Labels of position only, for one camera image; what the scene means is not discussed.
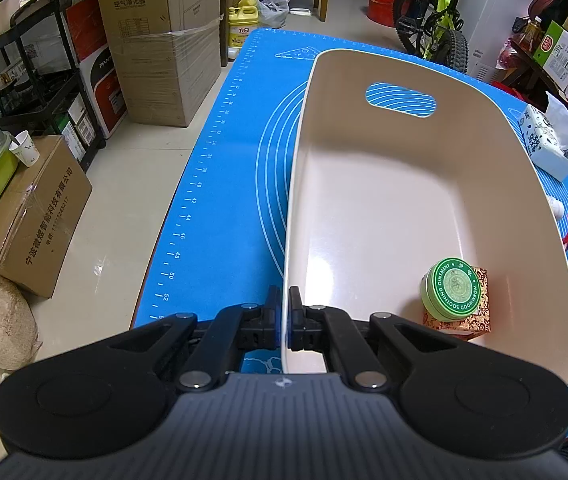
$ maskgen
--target tray handle hole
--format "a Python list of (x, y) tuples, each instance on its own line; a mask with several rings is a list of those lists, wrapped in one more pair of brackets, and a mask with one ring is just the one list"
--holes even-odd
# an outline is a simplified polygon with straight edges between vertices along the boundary
[(366, 89), (366, 101), (379, 108), (404, 112), (416, 117), (433, 115), (435, 98), (431, 95), (388, 83), (373, 83)]

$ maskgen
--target paper cup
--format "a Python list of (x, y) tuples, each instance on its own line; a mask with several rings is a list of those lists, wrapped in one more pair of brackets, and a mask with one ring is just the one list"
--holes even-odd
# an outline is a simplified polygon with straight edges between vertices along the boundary
[(33, 139), (30, 138), (28, 130), (24, 130), (15, 137), (18, 144), (10, 143), (10, 151), (27, 167), (30, 168), (39, 159), (39, 151), (33, 144)]

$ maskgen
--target white refrigerator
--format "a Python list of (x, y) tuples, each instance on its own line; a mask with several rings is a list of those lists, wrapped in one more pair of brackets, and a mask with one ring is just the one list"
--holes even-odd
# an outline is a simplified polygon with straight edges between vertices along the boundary
[(532, 0), (459, 0), (464, 20), (462, 33), (468, 40), (468, 75), (490, 83), (500, 50), (512, 34), (516, 17), (528, 15)]

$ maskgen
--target bicycle tire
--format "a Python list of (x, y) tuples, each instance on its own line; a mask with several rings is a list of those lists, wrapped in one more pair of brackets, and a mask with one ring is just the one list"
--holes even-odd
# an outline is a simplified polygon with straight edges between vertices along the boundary
[(468, 42), (464, 34), (449, 28), (438, 43), (440, 46), (431, 61), (465, 74), (468, 69)]
[[(411, 0), (395, 0), (395, 1), (393, 1), (393, 22), (394, 23), (397, 23), (399, 21), (399, 19), (404, 15), (403, 13), (408, 10), (408, 7), (406, 6), (406, 4), (410, 5), (410, 2), (411, 2)], [(411, 37), (407, 36), (406, 34), (400, 34), (399, 32), (397, 33), (397, 36), (399, 36), (401, 44), (406, 49), (406, 52), (408, 54), (411, 54), (411, 56), (414, 56), (415, 52), (416, 52), (416, 48), (415, 48), (415, 45), (411, 42)]]

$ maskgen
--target yellow bottle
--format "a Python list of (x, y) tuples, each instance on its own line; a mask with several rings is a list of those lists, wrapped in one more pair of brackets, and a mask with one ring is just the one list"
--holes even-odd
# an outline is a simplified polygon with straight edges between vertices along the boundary
[(255, 6), (228, 8), (228, 46), (241, 48), (244, 40), (259, 25), (259, 12)]
[(237, 4), (238, 7), (247, 7), (247, 6), (253, 6), (253, 7), (257, 7), (257, 0), (240, 0), (240, 2)]

